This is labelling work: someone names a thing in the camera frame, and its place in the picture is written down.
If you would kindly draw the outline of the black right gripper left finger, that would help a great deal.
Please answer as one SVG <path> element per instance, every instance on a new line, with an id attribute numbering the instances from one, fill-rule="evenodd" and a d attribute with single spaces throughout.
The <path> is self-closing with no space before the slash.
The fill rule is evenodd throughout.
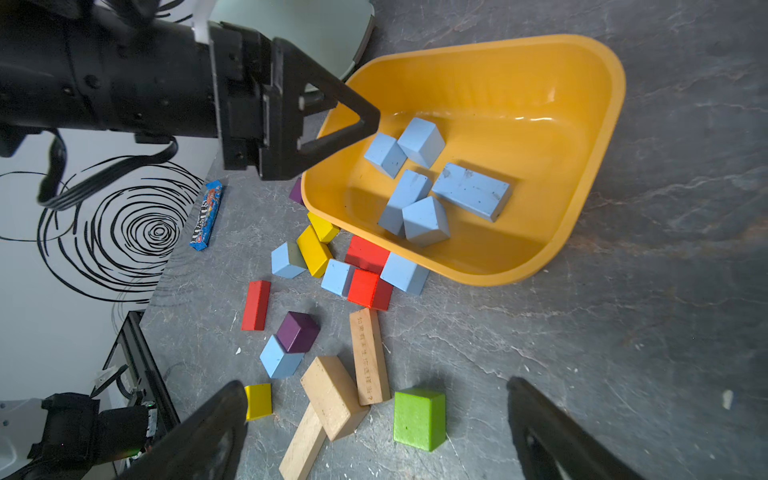
<path id="1" fill-rule="evenodd" d="M 234 479 L 247 435 L 244 385 L 231 381 L 120 479 Z"/>

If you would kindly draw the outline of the blue long block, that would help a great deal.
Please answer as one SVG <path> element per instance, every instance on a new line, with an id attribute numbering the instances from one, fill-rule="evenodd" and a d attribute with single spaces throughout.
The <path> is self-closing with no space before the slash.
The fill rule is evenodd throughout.
<path id="1" fill-rule="evenodd" d="M 432 187 L 440 199 L 486 221 L 495 222 L 513 191 L 510 183 L 447 163 Z"/>

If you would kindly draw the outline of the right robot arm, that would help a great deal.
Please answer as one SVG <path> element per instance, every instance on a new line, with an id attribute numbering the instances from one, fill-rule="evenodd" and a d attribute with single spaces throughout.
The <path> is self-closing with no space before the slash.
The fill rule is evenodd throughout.
<path id="1" fill-rule="evenodd" d="M 609 452 L 531 383 L 507 384 L 509 425 L 527 479 L 635 479 Z M 1 404 L 4 479 L 81 479 L 100 464 L 134 457 L 122 479 L 232 479 L 246 423 L 270 414 L 271 387 L 232 381 L 183 423 L 151 444 L 156 409 L 102 410 L 83 394 Z"/>

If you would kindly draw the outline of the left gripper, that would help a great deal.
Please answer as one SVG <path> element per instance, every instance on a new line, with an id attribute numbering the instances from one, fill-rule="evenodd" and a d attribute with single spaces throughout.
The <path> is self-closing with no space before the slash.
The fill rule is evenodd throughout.
<path id="1" fill-rule="evenodd" d="M 380 111 L 288 40 L 229 23 L 211 22 L 208 32 L 225 169 L 253 165 L 263 180 L 283 180 L 285 171 L 306 171 L 378 130 Z M 302 118 L 337 104 L 359 121 L 298 146 Z"/>

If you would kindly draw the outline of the yellow plastic tub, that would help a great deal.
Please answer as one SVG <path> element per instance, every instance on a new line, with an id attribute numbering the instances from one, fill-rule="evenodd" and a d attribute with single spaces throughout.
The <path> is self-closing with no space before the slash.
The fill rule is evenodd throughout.
<path id="1" fill-rule="evenodd" d="M 536 274 L 563 248 L 602 164 L 626 94 L 618 56 L 580 35 L 547 35 L 378 57 L 349 86 L 377 107 L 381 133 L 435 123 L 448 163 L 507 182 L 499 218 L 446 208 L 451 236 L 421 248 L 379 225 L 396 181 L 365 159 L 362 140 L 305 172 L 306 207 L 336 226 L 462 284 L 492 287 Z"/>

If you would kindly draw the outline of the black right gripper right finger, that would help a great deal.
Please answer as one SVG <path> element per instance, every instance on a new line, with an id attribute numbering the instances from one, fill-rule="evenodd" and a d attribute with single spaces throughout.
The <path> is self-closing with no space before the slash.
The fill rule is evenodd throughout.
<path id="1" fill-rule="evenodd" d="M 509 425 L 527 479 L 638 479 L 640 475 L 522 377 L 507 382 Z"/>

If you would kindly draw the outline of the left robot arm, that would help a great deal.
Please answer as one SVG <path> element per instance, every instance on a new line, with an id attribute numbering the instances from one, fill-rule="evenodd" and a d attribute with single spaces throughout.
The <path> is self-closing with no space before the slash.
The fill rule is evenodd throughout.
<path id="1" fill-rule="evenodd" d="M 65 128 L 215 138 L 228 170 L 288 180 L 374 134 L 379 110 L 299 47 L 232 22 L 209 38 L 155 1 L 5 1 L 1 153 Z"/>

